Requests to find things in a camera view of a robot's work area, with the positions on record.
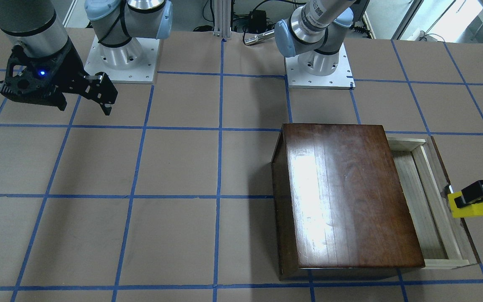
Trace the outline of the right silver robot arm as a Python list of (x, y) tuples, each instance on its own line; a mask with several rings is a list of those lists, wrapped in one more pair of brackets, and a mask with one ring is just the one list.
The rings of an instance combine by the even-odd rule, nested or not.
[[(172, 29), (170, 0), (87, 0), (84, 8), (112, 70), (137, 67), (144, 61), (138, 39), (167, 39)], [(13, 42), (0, 81), (5, 98), (64, 111), (65, 93), (79, 94), (110, 115), (117, 89), (105, 71), (86, 71), (50, 0), (0, 0), (0, 30)]]

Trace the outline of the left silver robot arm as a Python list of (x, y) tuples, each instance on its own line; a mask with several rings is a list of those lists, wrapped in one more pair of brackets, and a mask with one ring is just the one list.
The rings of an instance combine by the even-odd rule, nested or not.
[[(338, 53), (347, 29), (353, 24), (351, 6), (354, 0), (309, 0), (288, 19), (277, 22), (274, 37), (279, 52), (285, 57), (304, 55), (309, 58), (306, 72), (314, 76), (334, 73)], [(458, 209), (483, 205), (483, 180), (462, 189), (449, 203)]]

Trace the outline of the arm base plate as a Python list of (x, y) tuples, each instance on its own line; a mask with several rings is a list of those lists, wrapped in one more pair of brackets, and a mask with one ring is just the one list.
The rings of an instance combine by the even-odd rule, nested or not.
[(351, 65), (341, 44), (338, 53), (323, 55), (307, 52), (284, 59), (288, 86), (299, 89), (354, 89), (356, 87)]
[(159, 58), (159, 39), (132, 38), (118, 48), (109, 48), (94, 37), (84, 69), (88, 74), (103, 71), (113, 83), (153, 84)]

